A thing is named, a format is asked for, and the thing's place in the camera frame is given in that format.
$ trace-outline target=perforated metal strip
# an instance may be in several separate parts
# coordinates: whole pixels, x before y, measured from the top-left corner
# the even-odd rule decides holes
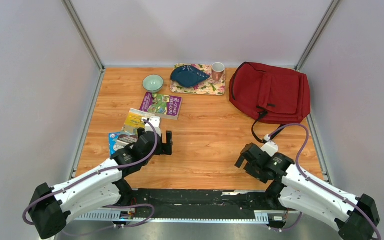
[[[98,209],[83,214],[76,220],[83,221],[120,221],[121,211],[115,209]],[[207,224],[269,224],[269,215],[264,212],[255,211],[255,219],[196,219],[196,218],[151,218],[149,222],[154,223],[207,223]],[[145,218],[123,219],[124,222],[140,222]]]

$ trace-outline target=mug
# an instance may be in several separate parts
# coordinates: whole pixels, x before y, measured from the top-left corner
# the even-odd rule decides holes
[[[221,62],[215,62],[211,66],[211,76],[212,79],[218,82],[222,79],[223,74],[225,74],[225,65]]]

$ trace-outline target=table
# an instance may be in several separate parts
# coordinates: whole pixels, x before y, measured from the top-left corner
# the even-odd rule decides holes
[[[132,188],[266,190],[264,184],[234,166],[246,144],[258,143],[251,134],[254,120],[229,102],[229,81],[235,68],[226,69],[226,93],[222,96],[178,94],[170,91],[173,68],[107,68],[87,132],[76,175],[96,167],[109,157],[108,133],[121,130],[130,108],[139,109],[146,93],[143,79],[152,74],[164,79],[161,94],[180,96],[178,120],[161,119],[161,129],[173,133],[173,155],[154,156],[141,171],[126,177]],[[261,138],[278,125],[258,123]],[[291,126],[275,139],[279,151],[295,159],[305,131]],[[319,160],[310,138],[300,164],[322,179]]]

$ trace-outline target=gray floor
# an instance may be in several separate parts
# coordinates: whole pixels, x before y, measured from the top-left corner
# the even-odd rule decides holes
[[[297,214],[289,217],[293,223]],[[88,233],[111,225],[109,222],[73,221],[65,230],[71,234]],[[253,224],[147,223],[126,229],[109,229],[84,237],[60,234],[57,240],[340,240],[338,233],[324,223],[304,216],[289,232],[276,233]]]

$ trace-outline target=green bowl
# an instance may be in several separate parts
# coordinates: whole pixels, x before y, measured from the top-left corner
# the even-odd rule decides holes
[[[149,75],[143,80],[143,88],[150,93],[158,93],[163,88],[163,78],[158,75]]]

